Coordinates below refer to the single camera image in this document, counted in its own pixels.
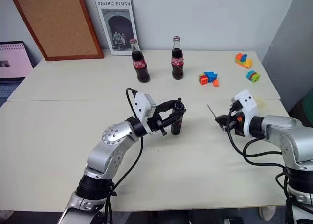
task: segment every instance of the stacked blocks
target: stacked blocks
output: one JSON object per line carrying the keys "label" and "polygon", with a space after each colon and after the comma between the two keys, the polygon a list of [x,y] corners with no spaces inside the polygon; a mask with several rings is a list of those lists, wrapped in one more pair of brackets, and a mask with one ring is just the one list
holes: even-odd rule
{"label": "stacked blocks", "polygon": [[238,53],[235,57],[235,62],[245,68],[252,67],[252,59],[247,59],[247,54]]}
{"label": "stacked blocks", "polygon": [[200,85],[206,85],[207,83],[212,83],[215,87],[220,86],[219,81],[217,80],[217,74],[212,71],[205,72],[204,74],[199,75]]}
{"label": "stacked blocks", "polygon": [[205,74],[199,75],[200,85],[206,85],[209,82],[209,78]]}
{"label": "stacked blocks", "polygon": [[246,75],[247,79],[249,79],[251,82],[256,82],[260,78],[260,74],[256,73],[255,71],[250,71]]}

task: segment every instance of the laptop keyboard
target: laptop keyboard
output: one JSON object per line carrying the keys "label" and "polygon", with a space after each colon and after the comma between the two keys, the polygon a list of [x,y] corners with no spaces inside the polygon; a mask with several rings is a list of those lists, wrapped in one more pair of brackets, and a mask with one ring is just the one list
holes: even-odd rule
{"label": "laptop keyboard", "polygon": [[19,84],[1,85],[0,84],[0,98],[8,98]]}

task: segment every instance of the laptop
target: laptop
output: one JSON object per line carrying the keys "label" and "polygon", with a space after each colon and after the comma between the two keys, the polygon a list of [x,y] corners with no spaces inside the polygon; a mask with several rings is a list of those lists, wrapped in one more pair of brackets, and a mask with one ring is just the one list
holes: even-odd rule
{"label": "laptop", "polygon": [[32,70],[23,41],[0,42],[0,106]]}

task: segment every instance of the coca-cola bottle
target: coca-cola bottle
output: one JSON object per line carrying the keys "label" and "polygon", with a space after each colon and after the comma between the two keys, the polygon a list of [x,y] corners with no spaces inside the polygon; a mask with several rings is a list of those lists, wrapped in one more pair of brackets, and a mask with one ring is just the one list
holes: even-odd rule
{"label": "coca-cola bottle", "polygon": [[184,58],[182,57],[182,50],[180,48],[180,37],[175,36],[173,38],[174,45],[172,50],[172,75],[174,79],[180,80],[184,76],[182,68],[184,67]]}
{"label": "coca-cola bottle", "polygon": [[137,72],[137,78],[140,82],[146,83],[150,80],[147,63],[139,49],[137,40],[130,39],[130,43],[132,47],[133,66]]}

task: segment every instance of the bottle cap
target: bottle cap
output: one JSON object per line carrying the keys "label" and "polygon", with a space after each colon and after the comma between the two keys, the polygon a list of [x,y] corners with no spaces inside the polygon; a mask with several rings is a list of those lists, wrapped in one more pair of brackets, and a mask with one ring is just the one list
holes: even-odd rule
{"label": "bottle cap", "polygon": [[137,40],[136,40],[135,38],[131,38],[131,39],[129,40],[129,42],[130,42],[131,44],[136,44],[136,43],[137,43]]}
{"label": "bottle cap", "polygon": [[173,37],[173,41],[180,41],[180,37],[179,36]]}

